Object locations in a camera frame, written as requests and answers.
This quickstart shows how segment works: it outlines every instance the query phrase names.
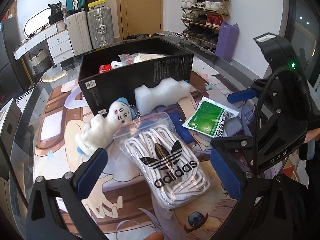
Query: purple bag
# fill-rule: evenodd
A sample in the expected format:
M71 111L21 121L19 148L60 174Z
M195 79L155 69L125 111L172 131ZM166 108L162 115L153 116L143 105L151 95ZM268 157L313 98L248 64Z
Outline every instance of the purple bag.
M236 48L236 43L239 36L239 27L236 23L235 25L230 25L227 22L221 24L218 44L215 54L223 58L224 60L231 62L233 52Z

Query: white foam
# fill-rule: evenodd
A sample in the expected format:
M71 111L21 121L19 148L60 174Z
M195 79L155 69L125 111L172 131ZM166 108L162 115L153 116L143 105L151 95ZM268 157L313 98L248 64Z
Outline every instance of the white foam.
M160 82L155 88L147 88L145 85L136 88L137 109L142 116L150 114L157 106L171 106L181 98L187 97L191 86L185 81L175 81L167 78Z

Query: person's hand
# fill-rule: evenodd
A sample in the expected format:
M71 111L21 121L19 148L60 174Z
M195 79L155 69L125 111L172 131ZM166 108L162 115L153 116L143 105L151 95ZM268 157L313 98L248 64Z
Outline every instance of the person's hand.
M164 235L162 233L154 232L153 234L151 234L150 236L148 236L144 240L163 240L163 239L164 239Z
M320 139L320 128L314 129L314 130L311 130L311 131L307 131L307 135L306 135L306 138L305 138L303 143L308 143L312 139L316 139L316 140ZM292 156L295 156L295 155L297 155L297 151L294 151L292 153Z

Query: wooden door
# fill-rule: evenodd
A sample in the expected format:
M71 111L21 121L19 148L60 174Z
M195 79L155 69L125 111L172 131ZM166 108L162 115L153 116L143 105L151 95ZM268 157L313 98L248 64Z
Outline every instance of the wooden door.
M120 12L123 38L162 31L163 0L120 0Z

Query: red sneaker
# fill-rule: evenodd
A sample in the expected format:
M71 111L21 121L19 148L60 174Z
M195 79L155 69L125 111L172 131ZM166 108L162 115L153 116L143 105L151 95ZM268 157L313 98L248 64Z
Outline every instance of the red sneaker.
M220 28L223 22L223 18L220 15L212 15L212 17L213 17L212 26L216 28Z
M214 20L214 19L212 18L212 15L207 14L207 20L206 20L206 22L205 22L205 25L212 26L213 20Z

